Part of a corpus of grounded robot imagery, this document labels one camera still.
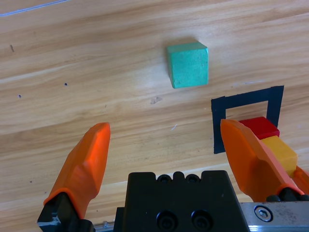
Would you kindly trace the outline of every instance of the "black square outline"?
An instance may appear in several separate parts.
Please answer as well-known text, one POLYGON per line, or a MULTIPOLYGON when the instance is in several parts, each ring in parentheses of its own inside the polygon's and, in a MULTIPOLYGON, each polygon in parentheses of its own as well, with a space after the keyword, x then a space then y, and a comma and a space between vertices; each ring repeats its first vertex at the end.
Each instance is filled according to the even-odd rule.
POLYGON ((225 152, 223 145, 220 123, 226 119, 226 109, 235 108, 268 101, 266 118, 278 127, 279 114, 282 102, 284 86, 274 86, 249 93, 242 93, 234 96, 223 96, 211 100, 214 153, 225 152))

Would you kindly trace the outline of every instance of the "wooden table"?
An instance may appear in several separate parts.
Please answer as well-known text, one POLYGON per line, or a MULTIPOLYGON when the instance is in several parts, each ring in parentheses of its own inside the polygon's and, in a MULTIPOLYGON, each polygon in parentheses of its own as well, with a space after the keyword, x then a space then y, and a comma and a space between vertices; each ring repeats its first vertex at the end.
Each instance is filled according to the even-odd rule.
MULTIPOLYGON (((308 12, 308 0, 71 0, 0 17, 0 230, 40 231, 66 156, 99 122, 112 139, 94 223, 124 206, 130 172, 227 170, 250 201, 213 154, 211 98, 276 85, 281 138, 309 171, 308 12), (209 84, 173 89, 165 47, 196 40, 209 84)), ((265 115, 265 102, 227 111, 265 115)))

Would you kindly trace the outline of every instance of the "cube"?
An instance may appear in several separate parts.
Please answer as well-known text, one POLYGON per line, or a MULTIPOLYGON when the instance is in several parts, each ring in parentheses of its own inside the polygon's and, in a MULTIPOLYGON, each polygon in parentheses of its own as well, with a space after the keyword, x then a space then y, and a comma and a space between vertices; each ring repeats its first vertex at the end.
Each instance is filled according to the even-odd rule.
POLYGON ((278 128, 265 117, 256 117, 239 122, 249 127, 258 139, 265 139, 275 135, 279 137, 280 135, 278 128))
POLYGON ((271 136, 261 140, 277 158, 290 177, 297 166, 297 154, 278 136, 271 136))
POLYGON ((173 88, 208 84, 208 49, 200 42, 167 47, 173 88))

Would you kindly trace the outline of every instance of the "yellow block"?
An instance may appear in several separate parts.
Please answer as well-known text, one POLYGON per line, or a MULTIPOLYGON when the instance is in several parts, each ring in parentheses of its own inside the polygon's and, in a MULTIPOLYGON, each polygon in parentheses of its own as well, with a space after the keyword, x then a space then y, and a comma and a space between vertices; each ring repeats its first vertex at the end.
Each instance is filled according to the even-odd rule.
POLYGON ((297 165, 297 154, 278 136, 271 136, 261 140, 275 155, 290 177, 297 165))

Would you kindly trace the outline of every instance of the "green cube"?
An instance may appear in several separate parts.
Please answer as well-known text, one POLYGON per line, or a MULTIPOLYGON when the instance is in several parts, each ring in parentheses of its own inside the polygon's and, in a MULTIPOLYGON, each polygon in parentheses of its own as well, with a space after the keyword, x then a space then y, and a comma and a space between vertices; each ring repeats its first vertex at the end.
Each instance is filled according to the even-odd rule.
POLYGON ((167 47, 173 88, 208 84, 208 49, 200 42, 167 47))

